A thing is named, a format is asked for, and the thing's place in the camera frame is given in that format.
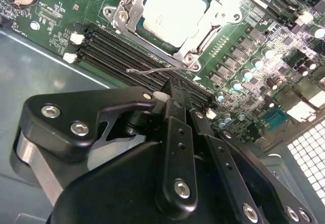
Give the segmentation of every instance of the chip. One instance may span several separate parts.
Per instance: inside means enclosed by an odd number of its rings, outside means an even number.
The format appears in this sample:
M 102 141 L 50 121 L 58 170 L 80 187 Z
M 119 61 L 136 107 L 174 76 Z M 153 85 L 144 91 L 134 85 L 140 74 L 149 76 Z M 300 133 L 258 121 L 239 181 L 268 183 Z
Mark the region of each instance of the chip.
M 236 62 L 234 59 L 231 59 L 230 57 L 228 57 L 224 61 L 224 64 L 227 65 L 230 68 L 238 68 L 240 66 L 240 64 L 238 62 Z
M 246 105 L 248 105 L 248 106 L 252 106 L 252 105 L 254 105 L 254 103 L 255 103 L 254 100 L 249 99 L 249 100 L 246 102 Z
M 287 71 L 287 69 L 286 69 L 285 67 L 281 67 L 281 68 L 279 69 L 279 73 L 282 73 L 282 74 L 285 74 L 286 71 Z
M 253 52 L 257 50 L 257 47 L 249 39 L 244 39 L 242 42 L 240 42 L 240 45 L 245 50 L 251 50 Z
M 260 91 L 263 93 L 263 92 L 265 92 L 267 89 L 264 87 L 264 86 L 262 86 L 261 88 L 259 88 L 260 89 Z
M 249 33 L 248 36 L 250 36 L 252 39 L 256 41 L 264 42 L 266 40 L 265 36 L 263 36 L 257 29 L 253 28 Z
M 288 38 L 284 39 L 283 43 L 285 45 L 290 45 L 293 41 L 294 40 L 292 38 L 288 37 Z
M 252 78 L 249 82 L 251 84 L 257 84 L 258 83 L 258 80 L 256 78 Z
M 222 75 L 223 77 L 227 77 L 229 74 L 231 74 L 232 72 L 230 70 L 228 70 L 227 68 L 225 68 L 224 66 L 220 66 L 217 69 L 217 72 Z
M 207 4 L 203 0 L 147 0 L 144 5 L 143 27 L 159 39 L 181 47 L 198 32 Z M 191 13 L 184 22 L 184 17 Z
M 213 74 L 211 77 L 210 77 L 210 80 L 214 83 L 221 83 L 222 82 L 222 78 L 220 78 L 219 76 Z
M 244 60 L 248 59 L 248 55 L 246 55 L 243 51 L 241 51 L 238 48 L 234 49 L 232 55 L 237 59 L 244 59 Z

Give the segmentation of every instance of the green circuit board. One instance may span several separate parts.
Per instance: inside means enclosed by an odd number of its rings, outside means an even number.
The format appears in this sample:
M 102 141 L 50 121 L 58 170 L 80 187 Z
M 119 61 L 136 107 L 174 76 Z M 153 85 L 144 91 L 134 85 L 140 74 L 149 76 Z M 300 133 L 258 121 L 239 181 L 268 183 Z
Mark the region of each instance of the green circuit board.
M 131 44 L 136 49 L 152 55 L 147 49 L 134 41 L 116 34 L 115 29 L 104 17 L 103 7 L 117 6 L 119 2 L 120 0 L 39 0 L 37 5 L 20 9 L 14 6 L 10 0 L 0 0 L 0 14 L 13 21 L 12 30 L 60 56 L 64 55 L 68 47 L 69 38 L 76 23 L 96 25 L 98 28 L 118 36 L 119 39 Z M 273 97 L 283 87 L 293 86 L 302 79 L 301 74 L 291 69 L 283 60 L 284 57 L 289 56 L 294 50 L 305 49 L 306 55 L 314 58 L 317 67 L 324 63 L 324 59 L 316 56 L 310 50 L 320 41 L 311 39 L 308 33 L 292 34 L 286 27 L 269 18 L 260 7 L 250 0 L 240 0 L 239 5 L 243 16 L 242 20 L 236 24 L 227 24 L 222 28 L 199 59 L 202 69 L 197 73 L 182 71 L 179 73 L 189 83 L 208 93 L 216 94 L 222 91 L 225 100 L 220 103 L 222 110 L 212 122 L 213 127 L 218 128 L 218 119 L 222 118 L 223 113 L 226 112 L 231 114 L 233 119 L 228 128 L 241 135 L 246 132 L 250 124 L 261 122 L 261 118 L 270 113 L 271 109 L 265 107 L 263 101 L 265 95 Z M 315 11 L 310 11 L 310 13 L 314 20 L 310 22 L 308 27 L 322 18 Z M 39 30 L 31 28 L 32 22 L 39 24 Z M 256 35 L 253 36 L 253 34 L 250 36 L 252 31 L 257 32 L 261 38 L 256 38 Z M 288 38 L 291 38 L 292 41 L 286 44 L 284 40 Z M 244 40 L 249 40 L 254 48 L 243 48 L 241 42 Z M 277 54 L 271 60 L 261 55 L 261 49 L 266 46 L 271 47 Z M 236 49 L 243 52 L 236 55 Z M 239 65 L 235 68 L 228 68 L 231 75 L 225 77 L 221 83 L 212 80 L 211 75 L 217 71 L 219 65 L 227 57 L 234 56 Z M 260 71 L 257 71 L 251 63 L 252 59 L 257 57 L 266 64 Z M 126 86 L 118 78 L 114 78 L 86 62 L 79 63 L 79 66 L 117 86 Z M 256 79 L 254 83 L 243 79 L 241 74 L 243 69 L 252 71 Z M 275 81 L 281 80 L 276 91 L 267 88 L 265 81 L 268 78 Z M 232 89 L 231 82 L 234 80 L 242 83 L 243 89 L 241 91 Z

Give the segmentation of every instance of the capacitor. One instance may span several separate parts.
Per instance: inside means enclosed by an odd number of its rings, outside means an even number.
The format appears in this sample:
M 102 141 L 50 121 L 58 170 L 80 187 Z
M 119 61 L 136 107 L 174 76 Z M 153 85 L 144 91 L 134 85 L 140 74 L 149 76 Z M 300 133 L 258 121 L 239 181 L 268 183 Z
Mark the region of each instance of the capacitor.
M 242 70 L 242 75 L 246 81 L 251 80 L 253 77 L 253 73 L 251 73 L 249 69 Z
M 233 120 L 232 120 L 232 117 L 230 116 L 230 114 L 229 113 L 226 113 L 225 115 L 223 115 L 223 121 L 224 121 L 225 124 L 229 124 Z
M 231 86 L 233 87 L 234 91 L 239 91 L 242 89 L 242 85 L 240 84 L 240 82 L 238 80 L 232 81 Z
M 297 72 L 300 73 L 304 77 L 308 75 L 308 70 L 305 67 L 299 67 Z
M 272 98 L 269 97 L 268 95 L 266 95 L 264 97 L 264 102 L 267 105 L 267 107 L 269 107 L 269 108 L 273 108 L 274 107 L 274 102 L 273 102 Z
M 275 56 L 275 52 L 270 47 L 264 47 L 261 54 L 267 59 L 272 59 Z
M 305 67 L 310 70 L 314 70 L 316 68 L 316 64 L 312 60 L 307 60 L 305 62 Z
M 218 125 L 219 125 L 219 128 L 224 128 L 225 126 L 226 126 L 226 124 L 223 122 L 223 120 L 222 119 L 219 119 L 218 120 Z
M 312 27 L 309 33 L 317 39 L 323 39 L 325 37 L 325 29 L 318 26 Z
M 321 18 L 318 24 L 322 27 L 325 27 L 325 17 Z
M 266 84 L 272 89 L 272 90 L 276 90 L 278 88 L 278 85 L 276 85 L 276 83 L 271 79 L 268 78 L 266 80 Z
M 219 102 L 223 102 L 224 101 L 223 93 L 222 92 L 218 92 L 216 98 L 217 98 L 217 100 Z
M 257 70 L 261 70 L 264 66 L 263 61 L 261 61 L 261 59 L 259 58 L 255 58 L 252 60 L 252 65 L 257 69 Z

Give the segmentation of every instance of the screw hole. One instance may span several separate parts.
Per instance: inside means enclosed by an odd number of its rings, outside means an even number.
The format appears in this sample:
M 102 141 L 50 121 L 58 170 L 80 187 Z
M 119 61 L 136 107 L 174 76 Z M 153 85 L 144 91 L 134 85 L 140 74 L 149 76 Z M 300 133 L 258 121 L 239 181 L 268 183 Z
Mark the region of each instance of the screw hole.
M 230 165 L 229 163 L 226 163 L 225 165 L 230 171 L 233 169 L 232 165 Z
M 185 134 L 185 132 L 184 132 L 183 129 L 178 129 L 178 132 L 179 132 L 181 135 L 184 135 L 184 134 Z
M 185 145 L 182 144 L 182 143 L 178 143 L 178 147 L 180 147 L 181 149 L 185 149 L 186 148 Z

